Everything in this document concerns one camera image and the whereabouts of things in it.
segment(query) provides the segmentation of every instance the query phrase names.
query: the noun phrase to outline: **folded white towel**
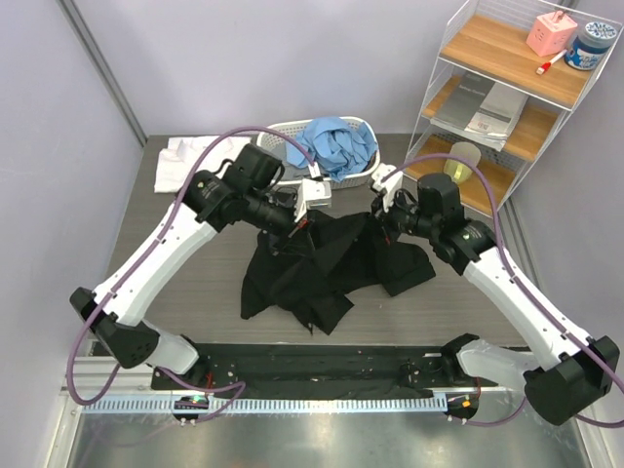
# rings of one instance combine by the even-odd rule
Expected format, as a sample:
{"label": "folded white towel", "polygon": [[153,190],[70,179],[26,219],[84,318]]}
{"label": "folded white towel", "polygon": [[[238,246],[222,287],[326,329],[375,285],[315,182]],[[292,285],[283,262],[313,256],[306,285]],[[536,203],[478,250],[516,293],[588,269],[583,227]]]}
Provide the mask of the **folded white towel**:
{"label": "folded white towel", "polygon": [[[167,148],[158,154],[158,166],[156,167],[155,193],[178,192],[184,184],[191,167],[202,151],[216,139],[216,136],[196,137],[172,137],[169,138]],[[234,161],[247,143],[252,139],[248,136],[231,136],[222,141],[211,151],[199,171],[208,170],[215,172],[224,159]]]}

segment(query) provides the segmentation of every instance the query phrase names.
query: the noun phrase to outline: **blue cloth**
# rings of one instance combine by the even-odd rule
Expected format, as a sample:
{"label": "blue cloth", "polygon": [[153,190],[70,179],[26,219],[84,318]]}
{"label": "blue cloth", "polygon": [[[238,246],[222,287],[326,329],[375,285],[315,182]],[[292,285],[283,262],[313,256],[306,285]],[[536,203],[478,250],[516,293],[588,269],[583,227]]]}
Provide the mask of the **blue cloth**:
{"label": "blue cloth", "polygon": [[[356,131],[339,117],[315,119],[295,139],[319,163],[322,172],[337,182],[361,173],[377,150],[368,125],[362,124]],[[286,160],[300,169],[308,165],[305,156],[290,143],[286,144]]]}

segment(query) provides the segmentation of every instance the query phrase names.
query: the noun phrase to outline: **wall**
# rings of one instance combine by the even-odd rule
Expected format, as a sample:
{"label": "wall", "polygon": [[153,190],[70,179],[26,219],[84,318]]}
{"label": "wall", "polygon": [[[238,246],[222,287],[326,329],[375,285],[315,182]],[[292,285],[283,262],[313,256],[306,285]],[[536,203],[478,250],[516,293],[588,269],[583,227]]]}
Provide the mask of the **wall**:
{"label": "wall", "polygon": [[[622,2],[584,0],[580,8],[624,20]],[[624,43],[611,60],[514,202],[546,292],[593,336],[608,334],[624,350]],[[622,419],[624,397],[614,389],[597,409],[602,420]],[[624,466],[624,432],[604,433]]]}
{"label": "wall", "polygon": [[0,453],[41,466],[80,321],[104,274],[140,148],[58,5],[0,2]]}
{"label": "wall", "polygon": [[411,133],[464,0],[77,0],[147,134],[330,114]]}

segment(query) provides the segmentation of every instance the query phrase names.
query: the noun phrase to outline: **blue jar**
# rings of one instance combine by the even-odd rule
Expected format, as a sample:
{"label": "blue jar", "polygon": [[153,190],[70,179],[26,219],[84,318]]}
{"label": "blue jar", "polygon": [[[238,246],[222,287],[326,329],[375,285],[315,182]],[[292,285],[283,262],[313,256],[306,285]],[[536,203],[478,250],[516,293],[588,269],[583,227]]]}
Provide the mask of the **blue jar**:
{"label": "blue jar", "polygon": [[579,70],[593,70],[615,43],[618,31],[600,21],[588,22],[582,28],[572,47],[565,54],[565,62]]}

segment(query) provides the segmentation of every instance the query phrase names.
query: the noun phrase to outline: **wooden shelf board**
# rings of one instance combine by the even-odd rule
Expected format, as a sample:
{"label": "wooden shelf board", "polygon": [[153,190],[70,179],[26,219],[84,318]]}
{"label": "wooden shelf board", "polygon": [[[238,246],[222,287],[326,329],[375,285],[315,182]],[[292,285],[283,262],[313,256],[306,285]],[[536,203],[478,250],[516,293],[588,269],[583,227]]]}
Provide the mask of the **wooden shelf board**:
{"label": "wooden shelf board", "polygon": [[[430,136],[418,152],[418,156],[433,153],[449,153],[451,146],[452,143],[449,141],[444,141],[438,136]],[[435,159],[410,166],[406,169],[406,171],[412,177],[418,179],[427,174],[441,173],[444,169],[444,165],[445,161],[443,159]],[[492,186],[496,203],[500,204],[501,200],[507,193],[507,190],[514,181],[514,173],[485,160],[482,160],[481,163],[479,163],[479,169],[484,173],[487,181]],[[461,202],[463,204],[486,215],[492,215],[488,195],[476,175],[472,174],[468,180],[460,183],[459,192],[461,194]]]}
{"label": "wooden shelf board", "polygon": [[441,56],[571,109],[592,73],[559,60],[548,73],[537,75],[535,70],[553,56],[539,57],[527,45],[527,35],[518,27],[474,15]]}
{"label": "wooden shelf board", "polygon": [[[442,89],[429,102],[422,115],[431,119],[449,98],[459,84],[460,76],[451,76]],[[525,161],[533,162],[542,145],[548,138],[555,122],[557,113],[528,103],[523,110],[518,125],[509,136],[503,148],[509,154],[518,156]]]}

